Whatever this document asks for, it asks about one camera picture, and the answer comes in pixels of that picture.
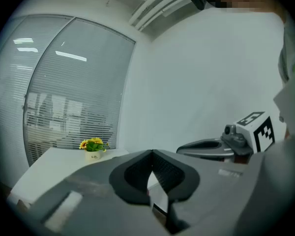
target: ceiling light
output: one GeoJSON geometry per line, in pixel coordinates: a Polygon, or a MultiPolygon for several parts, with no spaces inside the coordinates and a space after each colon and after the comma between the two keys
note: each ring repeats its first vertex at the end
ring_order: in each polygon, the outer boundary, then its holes
{"type": "Polygon", "coordinates": [[[77,56],[77,55],[70,54],[70,53],[63,53],[63,52],[56,51],[56,54],[60,55],[60,56],[65,56],[65,57],[68,57],[68,58],[72,58],[72,59],[78,59],[78,60],[82,60],[82,61],[87,61],[87,58],[85,58],[85,57],[77,56]]]}
{"type": "Polygon", "coordinates": [[[17,48],[20,52],[35,52],[38,53],[36,48],[17,48]]]}
{"type": "Polygon", "coordinates": [[[24,66],[24,65],[16,65],[17,68],[30,68],[31,70],[33,69],[32,67],[29,66],[24,66]]]}
{"type": "Polygon", "coordinates": [[[17,66],[16,68],[18,68],[18,69],[22,69],[22,70],[29,70],[29,71],[33,71],[33,68],[32,69],[30,69],[30,68],[24,68],[24,67],[21,67],[21,66],[17,66]]]}
{"type": "Polygon", "coordinates": [[[32,38],[17,38],[13,40],[14,44],[33,43],[32,38]]]}

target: potted plant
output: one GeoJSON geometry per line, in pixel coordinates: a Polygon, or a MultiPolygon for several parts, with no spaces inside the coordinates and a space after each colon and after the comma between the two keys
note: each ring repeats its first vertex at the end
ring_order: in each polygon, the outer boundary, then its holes
{"type": "Polygon", "coordinates": [[[104,146],[108,145],[108,143],[104,144],[102,139],[96,137],[82,141],[79,149],[85,150],[86,161],[96,161],[101,158],[101,151],[106,152],[104,146]]]}

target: desk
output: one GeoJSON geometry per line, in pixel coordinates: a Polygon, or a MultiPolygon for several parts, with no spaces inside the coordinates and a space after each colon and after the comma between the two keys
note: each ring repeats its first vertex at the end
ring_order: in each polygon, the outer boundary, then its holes
{"type": "Polygon", "coordinates": [[[7,200],[13,204],[17,204],[18,200],[32,204],[76,170],[129,152],[125,149],[108,149],[100,160],[94,162],[87,162],[84,153],[84,150],[51,147],[19,179],[7,200]]]}

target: yellow flower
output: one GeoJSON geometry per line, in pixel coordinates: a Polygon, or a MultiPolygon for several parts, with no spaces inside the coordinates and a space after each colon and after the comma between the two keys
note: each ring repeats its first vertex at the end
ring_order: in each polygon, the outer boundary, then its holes
{"type": "Polygon", "coordinates": [[[88,143],[87,140],[82,141],[81,144],[80,144],[79,149],[86,148],[87,147],[87,143],[88,143]]]}
{"type": "Polygon", "coordinates": [[[96,138],[92,138],[90,139],[91,142],[95,142],[96,144],[104,144],[102,139],[96,137],[96,138]]]}

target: window blinds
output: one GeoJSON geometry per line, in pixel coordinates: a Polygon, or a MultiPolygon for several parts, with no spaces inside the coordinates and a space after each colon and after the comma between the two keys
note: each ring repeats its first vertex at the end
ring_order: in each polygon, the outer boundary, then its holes
{"type": "Polygon", "coordinates": [[[33,71],[69,17],[28,16],[0,50],[0,180],[13,186],[28,169],[23,105],[33,71]]]}
{"type": "Polygon", "coordinates": [[[16,27],[23,21],[24,18],[10,19],[6,22],[2,31],[0,32],[0,50],[4,43],[7,41],[11,33],[16,29],[16,27]]]}
{"type": "Polygon", "coordinates": [[[29,85],[24,139],[30,165],[50,147],[78,149],[92,137],[116,148],[133,48],[132,40],[81,19],[57,35],[29,85]]]}

